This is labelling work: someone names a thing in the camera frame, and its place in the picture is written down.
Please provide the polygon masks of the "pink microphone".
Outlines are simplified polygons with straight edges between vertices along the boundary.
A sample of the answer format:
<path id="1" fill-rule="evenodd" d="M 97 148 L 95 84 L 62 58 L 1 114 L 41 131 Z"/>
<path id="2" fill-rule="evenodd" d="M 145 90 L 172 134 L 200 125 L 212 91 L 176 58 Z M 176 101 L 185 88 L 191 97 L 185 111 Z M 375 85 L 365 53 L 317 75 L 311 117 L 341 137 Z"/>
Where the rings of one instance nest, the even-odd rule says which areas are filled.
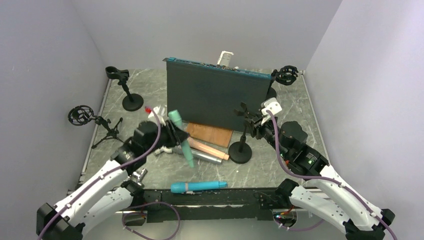
<path id="1" fill-rule="evenodd" d="M 189 137 L 187 140 L 188 140 L 190 147 L 192 147 L 192 148 L 194 148 L 198 151 L 210 154 L 214 157 L 217 157 L 219 159 L 226 160 L 226 161 L 228 161 L 229 158 L 230 158 L 230 156 L 227 153 L 225 153 L 221 150 L 218 150 L 216 148 L 213 148 L 211 146 L 208 146 L 208 145 L 206 145 L 206 144 L 204 144 L 200 141 L 197 141 L 192 137 Z"/>

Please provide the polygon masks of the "mint green microphone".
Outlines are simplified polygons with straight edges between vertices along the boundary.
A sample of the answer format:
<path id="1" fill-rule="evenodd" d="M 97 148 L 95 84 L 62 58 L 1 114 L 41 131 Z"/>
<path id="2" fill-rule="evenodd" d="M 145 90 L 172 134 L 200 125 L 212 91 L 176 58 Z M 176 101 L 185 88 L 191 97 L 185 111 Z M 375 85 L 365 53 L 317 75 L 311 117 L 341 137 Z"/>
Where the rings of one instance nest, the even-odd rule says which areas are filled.
<path id="1" fill-rule="evenodd" d="M 183 120 L 178 110 L 171 110 L 168 112 L 169 120 L 182 132 L 181 138 L 181 151 L 190 168 L 194 168 L 194 156 L 188 142 L 189 134 L 183 130 Z"/>

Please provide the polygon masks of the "grey microphone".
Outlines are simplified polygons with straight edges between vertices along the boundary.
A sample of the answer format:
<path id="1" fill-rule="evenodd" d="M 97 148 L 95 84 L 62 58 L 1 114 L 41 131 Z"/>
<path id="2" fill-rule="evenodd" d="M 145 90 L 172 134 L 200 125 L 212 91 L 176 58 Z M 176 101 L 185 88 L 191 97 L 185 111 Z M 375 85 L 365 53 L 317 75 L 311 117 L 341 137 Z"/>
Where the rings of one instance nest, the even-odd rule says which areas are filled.
<path id="1" fill-rule="evenodd" d="M 201 161 L 205 161 L 205 162 L 208 162 L 208 163 L 211 163 L 211 164 L 215 164 L 215 165 L 220 165 L 222 163 L 222 159 L 221 158 L 218 158 L 216 156 L 213 156 L 213 155 L 211 155 L 209 153 L 205 153 L 205 152 L 196 150 L 196 149 L 194 149 L 192 147 L 190 148 L 190 150 L 191 150 L 192 156 L 193 156 L 193 158 L 195 160 L 201 160 Z M 172 151 L 174 153 L 177 153 L 177 154 L 182 155 L 185 159 L 187 159 L 185 157 L 185 154 L 183 152 L 183 148 L 181 146 L 174 147 L 172 149 Z"/>

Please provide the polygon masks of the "blue microphone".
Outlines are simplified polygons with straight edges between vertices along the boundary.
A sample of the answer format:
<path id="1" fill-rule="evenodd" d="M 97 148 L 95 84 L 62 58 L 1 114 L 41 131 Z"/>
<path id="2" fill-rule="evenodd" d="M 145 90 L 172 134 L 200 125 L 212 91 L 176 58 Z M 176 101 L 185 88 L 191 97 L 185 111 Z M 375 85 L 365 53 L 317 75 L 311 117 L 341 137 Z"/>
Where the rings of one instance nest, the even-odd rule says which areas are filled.
<path id="1" fill-rule="evenodd" d="M 186 192 L 216 190 L 226 188 L 226 181 L 204 181 L 204 182 L 175 182 L 171 184 L 170 191 L 175 194 Z"/>

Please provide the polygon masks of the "black round-base clip stand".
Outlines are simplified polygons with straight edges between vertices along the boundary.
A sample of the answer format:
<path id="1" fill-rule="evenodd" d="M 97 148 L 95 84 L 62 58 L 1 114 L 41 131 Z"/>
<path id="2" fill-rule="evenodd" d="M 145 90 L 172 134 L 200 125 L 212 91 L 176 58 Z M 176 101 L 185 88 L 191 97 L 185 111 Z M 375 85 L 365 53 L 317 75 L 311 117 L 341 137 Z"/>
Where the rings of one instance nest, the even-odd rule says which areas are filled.
<path id="1" fill-rule="evenodd" d="M 118 85 L 122 87 L 126 96 L 122 100 L 122 107 L 129 112 L 135 112 L 139 110 L 143 104 L 144 99 L 137 93 L 130 93 L 127 81 L 130 78 L 129 70 L 120 70 L 114 66 L 108 66 L 105 68 L 105 73 L 110 80 L 118 80 Z"/>

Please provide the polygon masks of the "black tripod shock-mount stand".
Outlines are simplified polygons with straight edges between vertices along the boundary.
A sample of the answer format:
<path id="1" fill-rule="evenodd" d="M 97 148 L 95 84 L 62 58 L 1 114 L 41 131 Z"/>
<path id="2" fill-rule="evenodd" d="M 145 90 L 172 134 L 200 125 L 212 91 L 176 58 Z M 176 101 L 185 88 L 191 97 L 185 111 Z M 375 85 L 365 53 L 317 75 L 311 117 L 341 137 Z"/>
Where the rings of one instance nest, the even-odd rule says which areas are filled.
<path id="1" fill-rule="evenodd" d="M 118 127 L 119 124 L 123 121 L 122 117 L 119 118 L 118 122 L 113 128 L 110 128 L 109 124 L 111 123 L 111 120 L 109 118 L 105 119 L 100 115 L 95 115 L 93 109 L 87 105 L 79 105 L 69 111 L 67 119 L 74 126 L 83 126 L 88 124 L 89 122 L 94 121 L 96 125 L 102 126 L 106 129 L 106 136 L 101 138 L 97 143 L 94 143 L 91 146 L 92 149 L 95 149 L 100 143 L 105 140 L 115 139 L 122 143 L 124 142 L 118 137 L 118 134 L 120 133 Z"/>

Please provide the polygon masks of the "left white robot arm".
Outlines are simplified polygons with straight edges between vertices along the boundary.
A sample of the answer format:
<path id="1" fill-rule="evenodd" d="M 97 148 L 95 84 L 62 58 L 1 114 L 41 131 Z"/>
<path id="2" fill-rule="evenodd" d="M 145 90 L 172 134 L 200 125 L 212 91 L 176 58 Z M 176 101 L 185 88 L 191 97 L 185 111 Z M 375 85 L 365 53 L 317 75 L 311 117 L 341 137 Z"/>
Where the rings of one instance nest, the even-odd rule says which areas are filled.
<path id="1" fill-rule="evenodd" d="M 148 155 L 161 147 L 177 147 L 189 134 L 170 120 L 143 121 L 100 170 L 77 190 L 36 212 L 40 240 L 81 240 L 117 211 L 139 209 L 145 190 L 131 177 Z"/>

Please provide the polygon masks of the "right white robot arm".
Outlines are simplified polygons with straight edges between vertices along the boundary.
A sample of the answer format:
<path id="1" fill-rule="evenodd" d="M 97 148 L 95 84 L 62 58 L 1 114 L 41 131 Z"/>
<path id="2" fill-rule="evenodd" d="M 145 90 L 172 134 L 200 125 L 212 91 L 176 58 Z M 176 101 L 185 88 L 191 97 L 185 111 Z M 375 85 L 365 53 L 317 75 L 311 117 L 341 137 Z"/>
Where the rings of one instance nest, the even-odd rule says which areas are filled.
<path id="1" fill-rule="evenodd" d="M 265 139 L 274 149 L 276 159 L 290 176 L 302 179 L 324 192 L 317 196 L 292 179 L 285 179 L 275 191 L 276 203 L 308 210 L 340 230 L 348 240 L 382 240 L 396 234 L 390 225 L 395 214 L 381 209 L 354 190 L 317 150 L 307 145 L 308 134 L 296 121 L 278 126 L 277 107 L 264 107 L 260 113 L 243 111 L 244 125 L 250 135 Z"/>

